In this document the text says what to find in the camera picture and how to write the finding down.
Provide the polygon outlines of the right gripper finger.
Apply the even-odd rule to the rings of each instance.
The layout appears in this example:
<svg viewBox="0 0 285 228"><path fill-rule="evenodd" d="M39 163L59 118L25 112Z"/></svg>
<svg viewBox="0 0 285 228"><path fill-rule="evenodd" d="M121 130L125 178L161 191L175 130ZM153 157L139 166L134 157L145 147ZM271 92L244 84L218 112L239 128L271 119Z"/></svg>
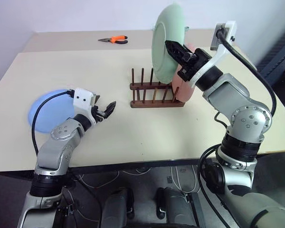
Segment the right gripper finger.
<svg viewBox="0 0 285 228"><path fill-rule="evenodd" d="M188 63L193 56L193 53L185 46L176 41L166 40L165 46L168 54L178 63Z"/></svg>

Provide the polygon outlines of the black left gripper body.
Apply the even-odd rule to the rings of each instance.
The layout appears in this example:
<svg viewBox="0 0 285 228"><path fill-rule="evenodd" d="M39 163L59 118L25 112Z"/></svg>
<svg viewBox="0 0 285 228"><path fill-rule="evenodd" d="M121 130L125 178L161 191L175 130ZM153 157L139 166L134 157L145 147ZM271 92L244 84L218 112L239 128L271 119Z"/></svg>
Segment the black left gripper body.
<svg viewBox="0 0 285 228"><path fill-rule="evenodd" d="M91 114L97 123L102 122L104 119L107 119L108 113L109 113L108 108L106 108L105 111L101 111L98 109L98 106L96 106L96 105L93 106L91 109Z"/></svg>

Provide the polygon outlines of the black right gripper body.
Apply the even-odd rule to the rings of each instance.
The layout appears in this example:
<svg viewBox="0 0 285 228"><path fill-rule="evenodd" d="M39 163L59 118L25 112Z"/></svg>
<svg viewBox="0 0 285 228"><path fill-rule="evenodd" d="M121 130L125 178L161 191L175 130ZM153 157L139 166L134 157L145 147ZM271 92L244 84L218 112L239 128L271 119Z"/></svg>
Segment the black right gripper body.
<svg viewBox="0 0 285 228"><path fill-rule="evenodd" d="M194 53L188 49L180 55L181 69L178 75L183 81L190 81L193 76L206 64L212 57L203 49L196 49Z"/></svg>

